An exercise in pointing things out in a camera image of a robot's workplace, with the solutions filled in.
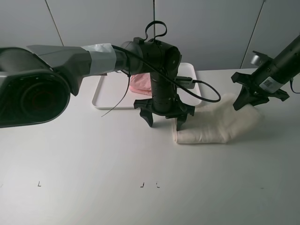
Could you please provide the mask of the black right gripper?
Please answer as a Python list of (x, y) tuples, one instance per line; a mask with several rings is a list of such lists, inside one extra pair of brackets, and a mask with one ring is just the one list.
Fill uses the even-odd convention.
[(288, 93), (281, 90), (283, 84), (271, 77), (275, 72), (277, 69), (270, 57), (252, 74), (234, 73), (231, 77), (232, 82), (242, 85), (241, 91), (233, 103), (234, 109), (238, 111), (247, 104), (265, 104), (269, 102), (269, 97), (278, 98), (281, 101), (287, 100), (289, 98)]

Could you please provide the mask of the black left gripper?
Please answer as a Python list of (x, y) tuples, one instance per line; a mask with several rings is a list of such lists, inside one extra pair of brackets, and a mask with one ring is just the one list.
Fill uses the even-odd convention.
[(166, 118), (177, 118), (176, 131), (180, 131), (187, 116), (194, 116), (195, 107), (183, 103), (174, 84), (161, 74), (151, 72), (150, 83), (152, 98), (135, 100), (134, 108), (140, 109), (140, 117), (147, 122), (149, 127), (153, 125), (152, 114), (155, 114)]

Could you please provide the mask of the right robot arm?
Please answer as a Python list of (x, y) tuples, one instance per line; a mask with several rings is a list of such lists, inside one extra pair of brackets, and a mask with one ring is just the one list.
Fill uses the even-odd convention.
[(254, 54), (251, 63), (258, 68), (252, 74), (236, 72), (231, 77), (233, 83), (242, 85), (233, 103), (236, 111), (248, 104), (265, 104), (269, 98), (286, 101), (289, 95), (281, 88), (300, 73), (300, 37), (296, 37), (275, 58), (257, 51)]

